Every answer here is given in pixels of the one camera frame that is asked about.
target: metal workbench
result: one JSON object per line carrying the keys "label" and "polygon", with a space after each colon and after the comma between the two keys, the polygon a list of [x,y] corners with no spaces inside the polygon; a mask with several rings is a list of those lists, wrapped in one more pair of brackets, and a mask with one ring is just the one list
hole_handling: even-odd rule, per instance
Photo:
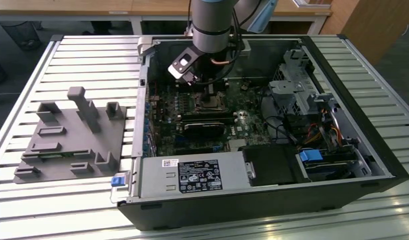
{"label": "metal workbench", "polygon": [[[65,36],[49,43],[0,131],[0,239],[409,239],[409,181],[342,209],[148,232],[134,229],[110,203],[109,177],[11,183],[38,121],[38,102],[52,100],[60,108],[73,108],[65,96],[70,86],[86,89],[97,107],[110,101],[126,106],[120,168],[129,170],[137,38]],[[409,172],[409,107],[347,40],[312,39]],[[116,194],[113,199],[126,191]]]}

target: desk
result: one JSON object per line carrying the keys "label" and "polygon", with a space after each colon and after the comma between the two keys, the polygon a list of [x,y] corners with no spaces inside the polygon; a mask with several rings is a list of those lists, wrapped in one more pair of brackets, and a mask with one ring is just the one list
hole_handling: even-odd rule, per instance
{"label": "desk", "polygon": [[[0,21],[130,21],[140,35],[141,21],[184,21],[187,8],[188,0],[0,0]],[[311,22],[308,34],[317,34],[330,15],[279,0],[271,21]]]}
{"label": "desk", "polygon": [[[185,21],[188,0],[133,0],[130,13],[132,29],[140,35],[141,21]],[[297,8],[291,0],[279,0],[271,17],[272,22],[311,22],[309,35],[319,34],[331,11],[324,8]]]}

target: blue latch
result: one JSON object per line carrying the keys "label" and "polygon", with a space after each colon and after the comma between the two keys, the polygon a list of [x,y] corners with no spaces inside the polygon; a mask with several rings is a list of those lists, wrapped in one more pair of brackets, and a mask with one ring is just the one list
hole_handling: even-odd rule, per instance
{"label": "blue latch", "polygon": [[124,176],[113,176],[110,180],[112,187],[125,186],[125,177]]}
{"label": "blue latch", "polygon": [[300,159],[303,162],[305,161],[320,161],[323,160],[322,153],[319,150],[303,150],[299,153]]}

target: sticker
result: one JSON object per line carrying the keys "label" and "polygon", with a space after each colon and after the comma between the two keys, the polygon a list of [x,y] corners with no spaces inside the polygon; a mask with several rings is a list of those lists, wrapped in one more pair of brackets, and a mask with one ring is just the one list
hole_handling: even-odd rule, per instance
{"label": "sticker", "polygon": [[109,14],[128,14],[126,11],[109,11]]}
{"label": "sticker", "polygon": [[221,190],[221,176],[217,160],[176,162],[178,190],[184,194]]}
{"label": "sticker", "polygon": [[176,167],[177,163],[178,163],[178,159],[162,159],[162,168]]}

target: warning symbols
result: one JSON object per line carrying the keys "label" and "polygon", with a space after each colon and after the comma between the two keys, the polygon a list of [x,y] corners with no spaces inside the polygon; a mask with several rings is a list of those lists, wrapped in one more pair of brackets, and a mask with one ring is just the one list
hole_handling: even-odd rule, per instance
{"label": "warning symbols", "polygon": [[187,175],[180,175],[180,182],[188,182],[188,176]]}
{"label": "warning symbols", "polygon": [[183,194],[223,189],[217,160],[178,162],[177,170]]}

